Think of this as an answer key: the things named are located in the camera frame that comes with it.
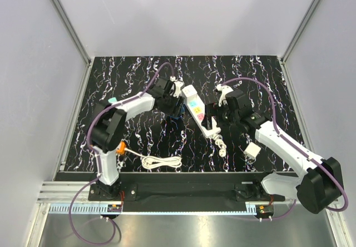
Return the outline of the blue cube socket adapter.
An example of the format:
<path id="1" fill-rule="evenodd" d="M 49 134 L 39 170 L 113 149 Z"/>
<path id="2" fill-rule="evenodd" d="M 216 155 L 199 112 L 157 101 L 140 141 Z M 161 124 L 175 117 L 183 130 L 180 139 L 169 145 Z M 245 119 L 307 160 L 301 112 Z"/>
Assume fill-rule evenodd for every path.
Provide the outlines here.
<path id="1" fill-rule="evenodd" d="M 185 112 L 185 107 L 184 107 L 184 105 L 182 105 L 182 106 L 180 106 L 180 107 L 177 107 L 177 108 L 173 111 L 173 113 L 167 114 L 167 116 L 168 116 L 169 118 L 174 119 L 174 120 L 178 120 L 178 119 L 180 119 L 180 118 L 183 117 L 184 112 Z"/>

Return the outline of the white multicolour power strip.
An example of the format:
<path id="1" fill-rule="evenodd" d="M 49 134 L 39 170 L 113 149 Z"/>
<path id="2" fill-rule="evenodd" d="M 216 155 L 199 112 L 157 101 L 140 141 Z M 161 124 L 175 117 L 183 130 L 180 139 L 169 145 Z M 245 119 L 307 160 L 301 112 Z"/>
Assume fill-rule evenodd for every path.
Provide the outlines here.
<path id="1" fill-rule="evenodd" d="M 193 85 L 185 86 L 181 90 L 181 96 L 184 98 L 184 105 L 186 106 L 189 113 L 192 115 L 192 118 L 198 125 L 200 131 L 207 139 L 214 139 L 216 138 L 221 129 L 217 127 L 216 121 L 212 119 L 212 129 L 207 130 L 202 126 L 202 121 L 205 115 L 205 104 L 202 99 L 197 94 Z"/>

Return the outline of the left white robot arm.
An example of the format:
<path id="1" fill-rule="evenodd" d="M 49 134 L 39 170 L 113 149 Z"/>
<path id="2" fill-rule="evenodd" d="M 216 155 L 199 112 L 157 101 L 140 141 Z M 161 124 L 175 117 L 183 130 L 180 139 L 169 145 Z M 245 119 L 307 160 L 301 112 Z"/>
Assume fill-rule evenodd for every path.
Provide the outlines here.
<path id="1" fill-rule="evenodd" d="M 116 149 L 123 139 L 125 123 L 144 112 L 159 110 L 179 118 L 184 108 L 181 90 L 184 83 L 175 77 L 160 78 L 149 88 L 118 102 L 100 103 L 94 111 L 92 124 L 88 129 L 87 142 L 94 151 L 97 162 L 96 184 L 107 200 L 114 200 L 120 194 L 117 184 Z"/>

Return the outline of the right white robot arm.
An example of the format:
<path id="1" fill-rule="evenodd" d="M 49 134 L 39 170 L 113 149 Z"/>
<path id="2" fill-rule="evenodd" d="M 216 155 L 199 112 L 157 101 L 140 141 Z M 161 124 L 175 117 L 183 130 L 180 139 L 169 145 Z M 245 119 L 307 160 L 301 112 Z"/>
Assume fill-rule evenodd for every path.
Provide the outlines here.
<path id="1" fill-rule="evenodd" d="M 218 85 L 217 102 L 205 106 L 202 126 L 235 126 L 265 145 L 283 159 L 296 173 L 295 177 L 267 174 L 253 186 L 253 195 L 266 200 L 271 195 L 281 195 L 298 200 L 309 212 L 317 214 L 339 197 L 345 197 L 340 163 L 333 157 L 324 159 L 295 141 L 268 115 L 255 111 L 247 95 L 227 85 Z"/>

